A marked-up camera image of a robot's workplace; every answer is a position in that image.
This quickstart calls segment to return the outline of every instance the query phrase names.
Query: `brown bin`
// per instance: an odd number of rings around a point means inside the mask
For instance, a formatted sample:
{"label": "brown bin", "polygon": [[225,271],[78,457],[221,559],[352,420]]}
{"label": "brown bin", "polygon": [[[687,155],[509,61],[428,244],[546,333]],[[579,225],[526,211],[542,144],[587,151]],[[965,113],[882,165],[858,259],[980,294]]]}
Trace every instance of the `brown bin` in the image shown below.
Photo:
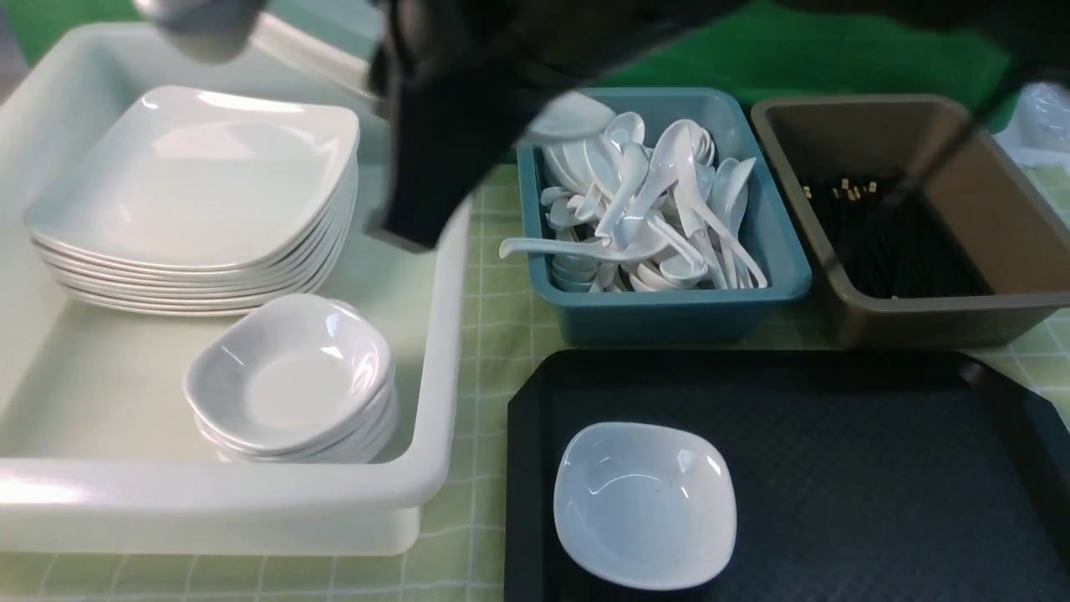
{"label": "brown bin", "polygon": [[993,294],[875,298],[841,266],[796,173],[913,171],[968,118],[931,95],[765,101],[751,110],[813,265],[813,290],[843,348],[1007,343],[1070,307],[1070,232],[992,137],[975,136],[924,188],[936,215]]}

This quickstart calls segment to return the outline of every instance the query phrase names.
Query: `white tub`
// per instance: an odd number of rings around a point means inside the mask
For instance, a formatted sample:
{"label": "white tub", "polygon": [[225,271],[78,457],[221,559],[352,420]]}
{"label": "white tub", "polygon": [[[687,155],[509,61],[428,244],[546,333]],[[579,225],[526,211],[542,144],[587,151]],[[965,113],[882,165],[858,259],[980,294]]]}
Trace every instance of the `white tub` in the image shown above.
{"label": "white tub", "polygon": [[381,197],[386,124],[370,107],[251,49],[196,64],[144,25],[73,31],[0,109],[0,550],[391,555],[419,531],[453,437],[469,209],[437,253],[360,225],[321,294],[387,337],[401,429],[379,464],[226,465],[193,422],[186,366],[232,321],[159,319],[68,300],[34,254],[25,207],[140,94],[166,83],[361,117],[358,209]]}

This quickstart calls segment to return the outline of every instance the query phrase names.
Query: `stack of bowls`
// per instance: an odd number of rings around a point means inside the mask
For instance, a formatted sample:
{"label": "stack of bowls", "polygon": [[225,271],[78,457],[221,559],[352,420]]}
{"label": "stack of bowls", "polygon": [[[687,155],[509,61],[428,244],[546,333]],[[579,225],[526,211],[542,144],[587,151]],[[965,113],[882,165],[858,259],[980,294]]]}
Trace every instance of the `stack of bowls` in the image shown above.
{"label": "stack of bowls", "polygon": [[311,292],[341,253],[358,123],[342,107],[165,87],[25,215],[56,281],[146,314],[245,314]]}
{"label": "stack of bowls", "polygon": [[370,462],[397,430],[394,362],[353,308],[290,294],[249,314],[189,367],[185,393],[224,462]]}

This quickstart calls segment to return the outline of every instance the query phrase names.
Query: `teal bin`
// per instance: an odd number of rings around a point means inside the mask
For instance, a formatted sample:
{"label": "teal bin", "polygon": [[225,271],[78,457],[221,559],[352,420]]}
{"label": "teal bin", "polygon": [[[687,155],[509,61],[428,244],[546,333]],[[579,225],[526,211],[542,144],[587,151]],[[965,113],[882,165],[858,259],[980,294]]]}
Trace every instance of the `teal bin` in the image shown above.
{"label": "teal bin", "polygon": [[[617,112],[636,111],[646,122],[647,144],[670,123],[693,119],[717,143],[718,160],[756,157],[749,205],[739,238],[769,279],[769,287],[743,290],[659,292],[566,292],[550,281],[550,257],[531,254],[532,287],[557,311],[565,341],[576,346],[703,344],[745,337],[775,308],[810,288],[810,265],[791,217],[748,125],[732,96],[706,88],[598,88],[586,90]],[[541,151],[517,151],[524,235],[553,237],[539,205],[549,185]]]}

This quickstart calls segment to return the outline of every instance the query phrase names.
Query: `white bowl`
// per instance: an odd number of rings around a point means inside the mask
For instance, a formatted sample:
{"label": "white bowl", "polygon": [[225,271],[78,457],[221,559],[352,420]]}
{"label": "white bowl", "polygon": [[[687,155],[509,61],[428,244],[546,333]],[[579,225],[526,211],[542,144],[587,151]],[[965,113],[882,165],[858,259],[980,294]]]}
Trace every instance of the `white bowl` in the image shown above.
{"label": "white bowl", "polygon": [[[391,437],[397,432],[398,420],[401,415],[401,405],[398,402],[397,389],[389,387],[384,391],[385,400],[379,408],[381,412],[372,418],[368,428],[358,431],[334,442],[327,447],[319,449],[314,453],[296,453],[291,456],[248,456],[241,451],[220,446],[216,448],[216,456],[224,462],[234,463],[269,463],[269,464],[367,464],[371,462],[389,443]],[[201,434],[211,439],[211,434],[205,433],[202,426]]]}
{"label": "white bowl", "polygon": [[702,437],[602,422],[565,450],[553,522],[565,552],[590,573],[635,589],[686,589],[728,566],[735,494],[724,459]]}
{"label": "white bowl", "polygon": [[391,404],[396,403],[396,400],[397,388],[393,383],[387,383],[387,386],[365,404],[350,421],[348,428],[351,429],[331,437],[318,439],[306,448],[287,453],[262,452],[243,448],[216,433],[210,425],[204,423],[199,417],[195,417],[194,420],[201,436],[229,457],[249,462],[305,462],[305,459],[320,456],[327,450],[336,451],[336,446],[343,442],[349,442],[347,445],[353,447],[357,441],[367,443],[377,439],[380,429],[386,422],[387,408]]}
{"label": "white bowl", "polygon": [[184,388],[198,418],[242,449],[282,454],[351,430],[391,379],[386,339],[315,294],[275,298],[194,360]]}
{"label": "white bowl", "polygon": [[55,248],[135,265],[251,265],[308,231],[358,132],[342,107],[157,88],[30,205],[26,225]]}

